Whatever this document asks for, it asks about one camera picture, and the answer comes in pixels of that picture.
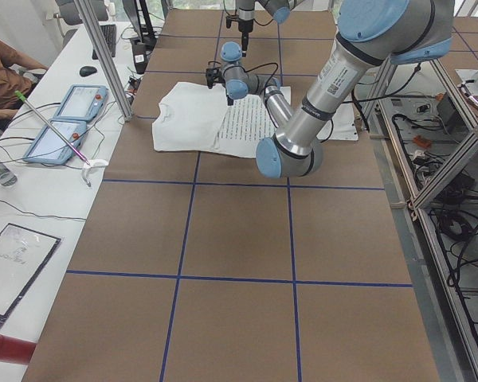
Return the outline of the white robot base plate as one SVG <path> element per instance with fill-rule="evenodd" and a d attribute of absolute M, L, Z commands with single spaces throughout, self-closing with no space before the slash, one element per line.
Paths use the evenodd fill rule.
<path fill-rule="evenodd" d="M 328 121 L 323 129 L 317 134 L 317 139 L 336 141 L 357 141 L 359 139 L 355 126 L 355 114 L 353 106 L 342 104 Z"/>

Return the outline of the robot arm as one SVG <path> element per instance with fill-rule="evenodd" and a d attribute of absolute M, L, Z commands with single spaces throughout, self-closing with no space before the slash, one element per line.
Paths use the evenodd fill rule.
<path fill-rule="evenodd" d="M 260 5 L 270 14 L 272 20 L 278 24 L 284 23 L 290 12 L 302 1 L 297 0 L 239 0 L 235 1 L 235 11 L 226 17 L 226 28 L 229 29 L 233 22 L 238 25 L 241 32 L 241 52 L 245 57 L 249 46 L 249 34 L 253 31 L 255 21 L 255 6 Z"/>
<path fill-rule="evenodd" d="M 323 160 L 318 133 L 367 70 L 385 59 L 413 64 L 444 56 L 452 42 L 453 1 L 345 1 L 330 58 L 297 109 L 271 76 L 248 74 L 239 44 L 221 48 L 221 78 L 230 101 L 260 96 L 276 130 L 257 144 L 256 163 L 266 177 L 302 177 Z"/>

